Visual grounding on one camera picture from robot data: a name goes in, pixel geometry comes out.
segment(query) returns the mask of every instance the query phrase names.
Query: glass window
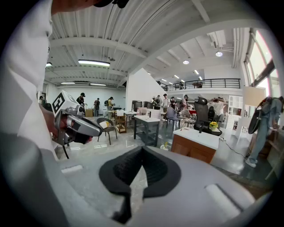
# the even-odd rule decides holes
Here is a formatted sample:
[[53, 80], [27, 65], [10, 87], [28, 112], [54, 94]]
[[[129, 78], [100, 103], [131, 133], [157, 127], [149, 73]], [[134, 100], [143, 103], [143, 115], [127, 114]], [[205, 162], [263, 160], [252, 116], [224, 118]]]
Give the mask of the glass window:
[[277, 70], [273, 70], [270, 74], [270, 80], [271, 80], [271, 89], [272, 89], [272, 96], [273, 97], [279, 97], [280, 96], [280, 85], [278, 80], [278, 72]]
[[259, 76], [261, 74], [262, 70], [265, 68], [265, 63], [262, 59], [260, 50], [258, 49], [258, 47], [255, 43], [253, 45], [252, 54], [251, 54], [249, 60], [252, 64], [254, 77], [257, 78], [257, 76]]
[[265, 96], [266, 97], [270, 95], [268, 78], [265, 78], [256, 87], [263, 87], [263, 88], [265, 88]]
[[251, 68], [251, 65], [250, 65], [249, 62], [247, 63], [247, 66], [248, 66], [248, 73], [249, 73], [249, 80], [250, 80], [250, 83], [253, 83], [254, 77], [253, 77], [252, 68]]
[[265, 40], [263, 39], [259, 31], [256, 32], [256, 40], [260, 46], [262, 53], [264, 54], [266, 63], [268, 63], [271, 60], [272, 56]]

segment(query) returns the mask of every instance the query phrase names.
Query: black cable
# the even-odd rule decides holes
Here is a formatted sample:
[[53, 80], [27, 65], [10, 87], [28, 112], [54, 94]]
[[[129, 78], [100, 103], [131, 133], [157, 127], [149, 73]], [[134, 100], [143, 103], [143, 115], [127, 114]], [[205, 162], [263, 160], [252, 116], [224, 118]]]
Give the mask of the black cable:
[[234, 151], [235, 153], [240, 154], [241, 156], [243, 156], [241, 153], [238, 153], [238, 152], [236, 152], [234, 149], [232, 149], [232, 148], [229, 146], [229, 144], [227, 144], [226, 141], [224, 141], [224, 142], [225, 142], [225, 144], [226, 144], [232, 151]]

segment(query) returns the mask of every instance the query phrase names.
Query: wooden cabinet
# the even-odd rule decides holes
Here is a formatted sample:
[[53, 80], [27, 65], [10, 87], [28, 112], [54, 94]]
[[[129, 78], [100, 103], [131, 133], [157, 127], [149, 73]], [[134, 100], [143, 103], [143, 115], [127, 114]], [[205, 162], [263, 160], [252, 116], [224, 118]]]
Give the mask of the wooden cabinet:
[[172, 152], [196, 158], [206, 163], [210, 163], [216, 150], [188, 140], [178, 135], [174, 135]]

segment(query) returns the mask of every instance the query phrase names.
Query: cardboard box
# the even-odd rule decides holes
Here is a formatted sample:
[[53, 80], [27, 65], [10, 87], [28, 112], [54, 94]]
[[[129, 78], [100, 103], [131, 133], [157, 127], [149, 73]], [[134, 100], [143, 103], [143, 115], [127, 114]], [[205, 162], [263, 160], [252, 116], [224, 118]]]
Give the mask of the cardboard box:
[[85, 116], [86, 117], [92, 117], [94, 116], [94, 111], [92, 109], [85, 110]]

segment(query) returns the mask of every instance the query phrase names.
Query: fluorescent light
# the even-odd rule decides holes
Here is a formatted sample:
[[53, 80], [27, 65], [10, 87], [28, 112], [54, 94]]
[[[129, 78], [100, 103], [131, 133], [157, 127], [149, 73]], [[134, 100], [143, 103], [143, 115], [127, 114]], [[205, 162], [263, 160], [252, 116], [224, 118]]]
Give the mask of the fluorescent light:
[[61, 82], [61, 84], [75, 84], [75, 82]]
[[106, 86], [106, 84], [100, 84], [100, 83], [90, 83], [91, 85], [99, 85], [99, 86]]
[[217, 57], [221, 57], [222, 55], [223, 55], [223, 53], [221, 51], [216, 52]]
[[98, 65], [98, 66], [110, 66], [108, 62], [92, 61], [92, 60], [78, 60], [80, 64]]

